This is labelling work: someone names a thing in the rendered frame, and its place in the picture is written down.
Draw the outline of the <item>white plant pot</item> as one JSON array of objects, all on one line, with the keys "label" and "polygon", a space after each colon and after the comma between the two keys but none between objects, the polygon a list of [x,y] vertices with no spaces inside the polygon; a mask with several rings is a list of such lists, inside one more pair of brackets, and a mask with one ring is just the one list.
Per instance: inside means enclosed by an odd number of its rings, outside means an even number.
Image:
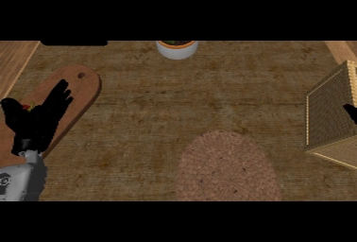
[{"label": "white plant pot", "polygon": [[180,45],[156,41],[156,48],[163,57],[171,60],[183,60],[193,55],[197,48],[197,41],[188,41]]}]

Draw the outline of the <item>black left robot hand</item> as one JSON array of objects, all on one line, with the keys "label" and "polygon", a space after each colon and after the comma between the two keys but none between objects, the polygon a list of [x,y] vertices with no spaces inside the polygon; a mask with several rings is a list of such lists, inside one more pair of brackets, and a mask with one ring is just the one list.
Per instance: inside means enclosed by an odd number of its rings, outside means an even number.
[{"label": "black left robot hand", "polygon": [[29,111],[13,98],[1,99],[6,125],[13,131],[11,154],[14,156],[28,150],[41,153],[48,148],[72,100],[65,79],[53,87],[42,103]]}]

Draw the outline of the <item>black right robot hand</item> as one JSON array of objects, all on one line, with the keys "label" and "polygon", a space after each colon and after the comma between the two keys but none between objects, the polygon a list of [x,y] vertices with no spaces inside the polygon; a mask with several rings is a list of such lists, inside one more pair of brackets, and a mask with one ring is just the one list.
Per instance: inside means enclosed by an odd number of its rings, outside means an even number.
[{"label": "black right robot hand", "polygon": [[349,115],[351,120],[357,124],[357,108],[349,104],[343,104],[343,109]]}]

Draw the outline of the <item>tan wicker basket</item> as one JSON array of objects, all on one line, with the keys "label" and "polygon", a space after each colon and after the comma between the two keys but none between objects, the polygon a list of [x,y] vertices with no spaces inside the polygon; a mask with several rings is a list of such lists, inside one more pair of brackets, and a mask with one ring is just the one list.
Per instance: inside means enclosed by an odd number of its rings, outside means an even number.
[{"label": "tan wicker basket", "polygon": [[345,60],[305,96],[305,152],[357,169],[357,124],[343,104],[357,108],[357,62]]}]

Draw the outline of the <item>brown wooden cutting board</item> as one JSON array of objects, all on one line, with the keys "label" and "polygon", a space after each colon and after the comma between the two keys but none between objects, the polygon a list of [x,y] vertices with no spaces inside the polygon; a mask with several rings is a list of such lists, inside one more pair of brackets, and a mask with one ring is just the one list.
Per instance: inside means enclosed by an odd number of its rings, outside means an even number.
[{"label": "brown wooden cutting board", "polygon": [[[62,79],[67,82],[67,89],[70,90],[70,97],[73,100],[59,122],[50,146],[41,153],[41,158],[45,158],[51,149],[63,139],[63,136],[90,108],[101,90],[101,80],[96,72],[85,65],[73,64],[53,72],[48,78],[32,88],[31,92],[19,98],[19,103],[26,105],[31,103],[36,105],[41,104],[54,85]],[[14,156],[11,154],[11,149],[13,131],[4,123],[3,110],[0,109],[0,167],[25,163],[25,158]]]}]

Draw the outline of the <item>round woven brown placemat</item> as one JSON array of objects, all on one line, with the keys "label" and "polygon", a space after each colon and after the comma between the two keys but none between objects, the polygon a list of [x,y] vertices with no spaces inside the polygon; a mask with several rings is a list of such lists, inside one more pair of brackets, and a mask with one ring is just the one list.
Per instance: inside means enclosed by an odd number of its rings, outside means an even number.
[{"label": "round woven brown placemat", "polygon": [[268,157],[246,136],[214,130],[191,140],[177,165],[175,197],[188,201],[281,199]]}]

